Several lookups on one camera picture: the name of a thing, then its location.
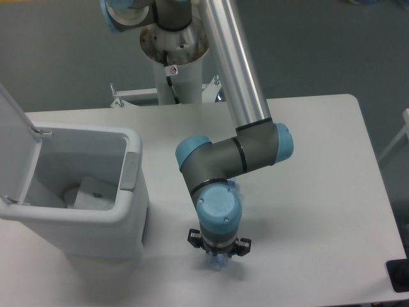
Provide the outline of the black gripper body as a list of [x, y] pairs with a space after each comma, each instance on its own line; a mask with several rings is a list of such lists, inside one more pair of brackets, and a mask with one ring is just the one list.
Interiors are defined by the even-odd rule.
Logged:
[[203, 249], [206, 253], [213, 256], [216, 255], [227, 255], [233, 256], [235, 254], [235, 244], [237, 239], [231, 239], [225, 242], [213, 242], [202, 238]]

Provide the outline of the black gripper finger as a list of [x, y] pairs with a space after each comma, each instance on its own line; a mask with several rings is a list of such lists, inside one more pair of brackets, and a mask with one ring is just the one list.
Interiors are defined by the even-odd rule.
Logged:
[[205, 249], [201, 232], [191, 228], [188, 232], [187, 241], [196, 249]]
[[236, 239], [232, 248], [232, 255], [245, 256], [251, 251], [252, 240], [248, 238]]

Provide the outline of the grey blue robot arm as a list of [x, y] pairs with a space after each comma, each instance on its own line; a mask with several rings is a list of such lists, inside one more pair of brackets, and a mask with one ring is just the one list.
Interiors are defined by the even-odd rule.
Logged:
[[199, 219], [188, 242], [208, 254], [245, 256], [251, 240], [238, 238], [242, 205], [229, 179], [289, 159], [293, 138], [275, 123], [258, 83], [234, 1], [101, 1], [109, 29], [142, 28], [145, 54], [158, 63], [171, 102], [181, 104], [176, 76], [182, 66], [215, 56], [236, 136], [212, 143], [192, 136], [175, 156]]

